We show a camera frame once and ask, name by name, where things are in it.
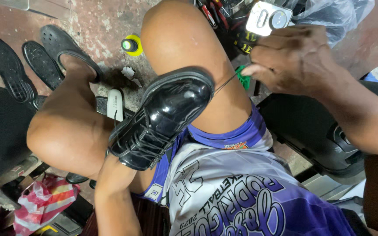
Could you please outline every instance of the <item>knee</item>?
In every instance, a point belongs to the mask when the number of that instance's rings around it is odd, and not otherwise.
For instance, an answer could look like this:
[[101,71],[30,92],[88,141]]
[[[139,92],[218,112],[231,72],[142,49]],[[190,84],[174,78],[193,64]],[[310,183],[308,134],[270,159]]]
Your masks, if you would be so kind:
[[145,14],[142,22],[141,41],[153,40],[152,36],[170,37],[182,31],[208,24],[202,13],[191,3],[166,0],[155,5]]
[[43,153],[52,149],[55,142],[62,140],[62,131],[59,129],[61,123],[62,118],[56,115],[37,113],[33,117],[27,130],[27,146],[39,158],[44,159],[46,155]]

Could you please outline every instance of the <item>black leather shoe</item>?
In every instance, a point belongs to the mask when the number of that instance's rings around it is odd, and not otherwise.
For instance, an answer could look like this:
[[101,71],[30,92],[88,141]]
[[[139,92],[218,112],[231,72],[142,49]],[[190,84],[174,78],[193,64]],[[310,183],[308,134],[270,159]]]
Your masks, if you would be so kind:
[[113,130],[106,155],[112,153],[135,170],[153,168],[213,94],[212,78],[196,67],[160,76],[145,91],[132,119]]

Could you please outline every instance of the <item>screwdriver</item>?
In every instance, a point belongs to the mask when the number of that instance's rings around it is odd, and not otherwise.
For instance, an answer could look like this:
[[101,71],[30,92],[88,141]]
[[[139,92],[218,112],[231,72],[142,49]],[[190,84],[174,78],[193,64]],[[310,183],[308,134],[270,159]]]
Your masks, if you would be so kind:
[[213,18],[213,15],[211,15],[210,11],[208,11],[207,9],[207,6],[205,6],[205,4],[202,4],[200,0],[197,0],[198,1],[198,5],[199,5],[199,9],[204,13],[205,17],[207,18],[209,24],[211,25],[211,27],[215,30],[218,26],[217,24],[215,23],[215,20]]

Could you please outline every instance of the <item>concrete floor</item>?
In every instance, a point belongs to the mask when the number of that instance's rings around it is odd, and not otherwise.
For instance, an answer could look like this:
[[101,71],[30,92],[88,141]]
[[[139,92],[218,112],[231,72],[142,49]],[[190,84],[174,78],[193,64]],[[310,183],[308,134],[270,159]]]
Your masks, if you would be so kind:
[[[104,84],[92,84],[96,96],[107,96],[112,87],[122,88],[125,106],[137,110],[144,88],[138,88],[123,77],[123,66],[133,67],[135,77],[143,87],[156,75],[145,55],[131,57],[121,49],[121,40],[130,34],[139,35],[144,14],[160,0],[71,0],[71,21],[51,19],[32,12],[0,5],[0,38],[19,55],[29,78],[41,95],[51,93],[45,84],[28,67],[21,53],[21,45],[28,40],[40,42],[39,29],[55,24],[68,32],[106,73]],[[336,61],[346,67],[355,78],[360,78],[378,66],[378,0],[370,15],[350,31],[345,39],[333,48]],[[0,86],[4,86],[0,77]],[[260,102],[269,95],[262,88],[262,96],[251,97]],[[309,163],[286,145],[275,144],[276,153],[286,158],[294,174],[301,172]]]

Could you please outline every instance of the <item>skin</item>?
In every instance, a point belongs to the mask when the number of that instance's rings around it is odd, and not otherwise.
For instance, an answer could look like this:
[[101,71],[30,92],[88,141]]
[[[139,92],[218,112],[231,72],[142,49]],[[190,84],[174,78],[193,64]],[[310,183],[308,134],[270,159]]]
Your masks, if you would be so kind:
[[[254,76],[273,92],[306,95],[317,99],[335,117],[348,139],[357,148],[375,154],[365,161],[367,183],[364,211],[367,225],[372,228],[370,231],[373,235],[378,235],[378,97],[334,62],[326,42],[323,26],[297,26],[275,30],[269,37],[258,41],[251,54],[254,65],[246,68],[243,73]],[[131,179],[126,174],[118,176],[114,168],[109,170],[111,172],[108,173],[107,169],[103,169],[100,174],[115,174],[115,178],[105,180],[110,183],[110,187],[116,186],[118,179],[127,179],[128,182]],[[97,186],[96,193],[107,194],[109,199],[123,199],[127,190],[125,185],[121,187],[112,192],[111,188]],[[131,204],[130,201],[121,203],[123,205],[120,207]],[[99,215],[122,211],[118,209],[99,208]],[[127,222],[126,226],[117,220],[114,224],[106,223],[99,227],[118,230],[121,227],[137,228],[139,225],[137,220]],[[116,235],[125,234],[116,231]]]
[[[219,87],[234,73],[214,31],[191,4],[171,0],[150,9],[141,40],[157,74],[200,66]],[[274,30],[258,40],[251,53],[254,64],[244,73],[273,92],[317,99],[350,142],[373,154],[365,160],[364,211],[368,227],[378,235],[378,97],[334,62],[326,42],[322,26]],[[113,120],[95,111],[89,87],[94,70],[71,56],[62,55],[61,60],[66,78],[31,121],[27,144],[49,165],[97,179],[95,207],[100,235],[140,235],[130,192],[143,192],[155,169],[134,171],[114,156],[104,159]],[[213,134],[232,131],[249,117],[250,106],[242,85],[232,80],[192,124]]]

